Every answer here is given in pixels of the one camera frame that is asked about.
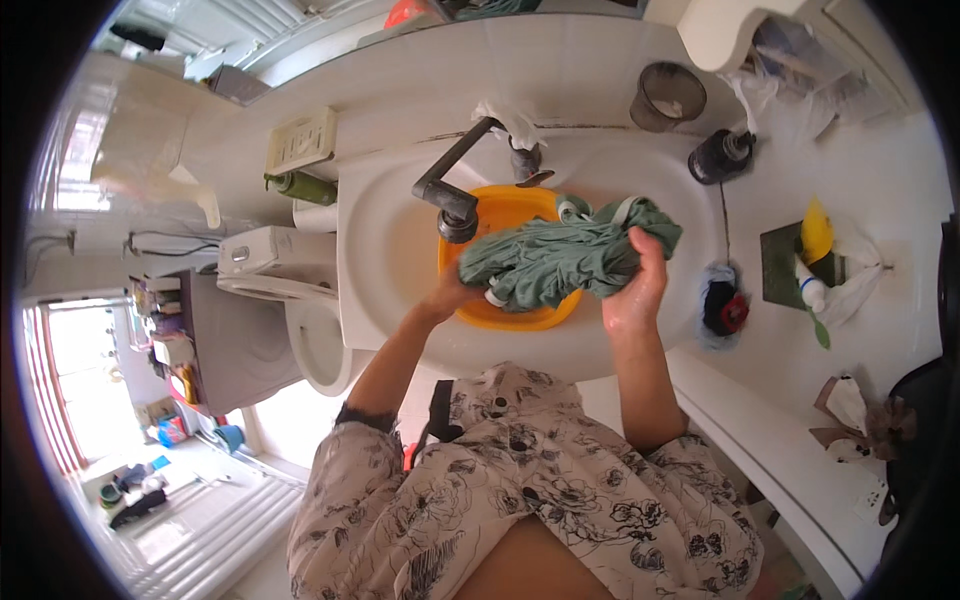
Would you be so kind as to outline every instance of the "green cloth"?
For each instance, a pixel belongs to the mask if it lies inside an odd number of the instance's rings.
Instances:
[[[621,210],[626,221],[612,222],[624,203],[631,203],[629,212]],[[561,221],[535,219],[478,239],[460,256],[460,280],[490,287],[488,300],[502,302],[507,312],[556,308],[578,288],[605,298],[639,265],[627,229],[642,227],[660,242],[666,259],[684,231],[647,198],[610,203],[593,214],[583,199],[563,194],[557,211]]]

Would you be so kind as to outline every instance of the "mirror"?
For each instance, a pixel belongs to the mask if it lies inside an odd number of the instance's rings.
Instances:
[[[302,71],[419,29],[530,12],[642,18],[645,6],[637,0],[124,0],[91,50],[141,61],[248,104]]]

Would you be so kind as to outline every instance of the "floral blouse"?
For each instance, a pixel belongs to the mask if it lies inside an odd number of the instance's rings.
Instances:
[[[450,598],[534,515],[616,598],[742,598],[763,549],[706,444],[644,456],[584,415],[576,387],[512,363],[439,382],[445,442],[402,468],[395,435],[336,425],[287,548],[297,598]]]

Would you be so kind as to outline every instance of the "paper towel roll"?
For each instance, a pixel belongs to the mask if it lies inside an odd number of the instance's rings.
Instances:
[[[320,206],[303,200],[294,201],[294,225],[302,231],[329,233],[337,230],[337,203]]]

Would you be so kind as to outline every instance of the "black strap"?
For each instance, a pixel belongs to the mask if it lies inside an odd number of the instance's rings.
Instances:
[[[369,425],[373,429],[379,429],[384,433],[393,433],[396,427],[396,413],[369,415],[359,408],[349,408],[347,403],[344,402],[343,407],[340,409],[340,414],[337,415],[333,424],[339,425],[340,423],[346,423],[352,420]]]
[[[431,435],[441,442],[453,442],[464,435],[460,425],[450,424],[450,398],[453,393],[453,379],[441,379],[433,388],[433,399],[430,400],[430,420],[420,432],[420,440],[414,449],[410,460],[410,467],[417,462],[420,451],[426,445],[427,435]]]

